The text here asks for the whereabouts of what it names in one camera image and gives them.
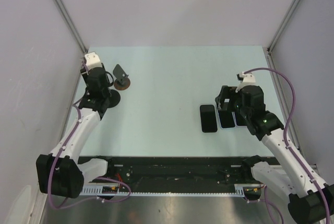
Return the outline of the wooden base phone stand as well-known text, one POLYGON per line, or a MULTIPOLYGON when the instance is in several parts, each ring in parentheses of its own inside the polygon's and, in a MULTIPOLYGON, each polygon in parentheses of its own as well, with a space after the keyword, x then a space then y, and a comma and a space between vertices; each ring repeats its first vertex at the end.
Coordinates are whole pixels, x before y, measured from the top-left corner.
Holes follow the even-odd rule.
POLYGON ((113 75, 115 77, 114 88, 116 90, 126 90, 130 87, 130 79, 128 78, 128 74, 122 69, 120 64, 116 64, 113 69, 113 75))

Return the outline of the light blue cased phone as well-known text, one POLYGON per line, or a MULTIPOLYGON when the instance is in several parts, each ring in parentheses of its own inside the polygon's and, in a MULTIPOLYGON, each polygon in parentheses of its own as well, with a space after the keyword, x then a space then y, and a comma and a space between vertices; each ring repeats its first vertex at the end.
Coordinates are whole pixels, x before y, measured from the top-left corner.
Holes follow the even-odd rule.
POLYGON ((222 129, 234 128, 234 117, 230 111, 218 111, 219 122, 222 129))

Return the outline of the black phone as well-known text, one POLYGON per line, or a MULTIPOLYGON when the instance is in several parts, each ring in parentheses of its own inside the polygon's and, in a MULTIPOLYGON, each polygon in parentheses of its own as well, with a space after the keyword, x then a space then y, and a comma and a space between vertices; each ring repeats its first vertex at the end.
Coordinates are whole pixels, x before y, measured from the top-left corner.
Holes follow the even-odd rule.
POLYGON ((203 133, 216 133, 218 130, 215 109, 212 104, 200 106, 201 130, 203 133))

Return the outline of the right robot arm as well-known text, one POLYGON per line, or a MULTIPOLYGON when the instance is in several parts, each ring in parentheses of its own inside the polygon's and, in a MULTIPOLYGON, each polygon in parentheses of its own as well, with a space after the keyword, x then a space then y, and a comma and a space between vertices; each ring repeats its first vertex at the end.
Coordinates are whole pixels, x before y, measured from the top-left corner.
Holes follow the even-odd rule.
POLYGON ((296 223, 330 223, 333 215, 333 185, 329 185, 306 162, 296 146, 284 136, 279 118, 266 110, 264 93, 259 86, 241 89, 222 86, 215 98, 218 115, 236 114, 251 135, 263 143, 284 170, 277 172, 260 156, 245 160, 241 178, 247 183, 263 182, 287 203, 296 223))

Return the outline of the black clamp phone stand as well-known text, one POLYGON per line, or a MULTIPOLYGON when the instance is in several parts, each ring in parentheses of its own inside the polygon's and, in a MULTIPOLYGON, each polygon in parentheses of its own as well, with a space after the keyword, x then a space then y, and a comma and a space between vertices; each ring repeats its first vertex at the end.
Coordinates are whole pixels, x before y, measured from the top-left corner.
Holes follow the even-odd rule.
POLYGON ((118 91, 111 89, 111 87, 114 85, 114 78, 112 74, 108 71, 106 71, 106 78, 108 82, 108 89, 110 92, 110 97, 109 97, 109 108, 114 108, 117 106, 121 100, 121 95, 118 91))

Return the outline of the white cased phone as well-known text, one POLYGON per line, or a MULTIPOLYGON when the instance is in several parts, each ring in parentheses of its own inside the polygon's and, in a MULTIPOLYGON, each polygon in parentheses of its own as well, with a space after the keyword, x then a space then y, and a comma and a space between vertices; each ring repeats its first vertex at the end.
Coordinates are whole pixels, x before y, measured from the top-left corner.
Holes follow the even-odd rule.
POLYGON ((246 126, 245 119, 238 112, 234 112, 234 117, 235 117, 235 125, 237 127, 246 126))

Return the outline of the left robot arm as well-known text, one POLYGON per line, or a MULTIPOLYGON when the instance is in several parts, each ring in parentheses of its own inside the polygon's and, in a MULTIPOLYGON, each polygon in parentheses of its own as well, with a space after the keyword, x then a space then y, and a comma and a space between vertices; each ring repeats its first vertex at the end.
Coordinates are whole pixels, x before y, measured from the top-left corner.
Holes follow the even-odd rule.
POLYGON ((80 153, 89 135, 101 122, 110 105, 109 79, 100 62, 86 64, 82 74, 86 90, 79 104, 74 105, 77 117, 70 130, 48 155, 36 161, 39 189, 42 193, 76 198, 83 186, 96 178, 109 182, 115 169, 104 159, 93 158, 79 164, 80 153))

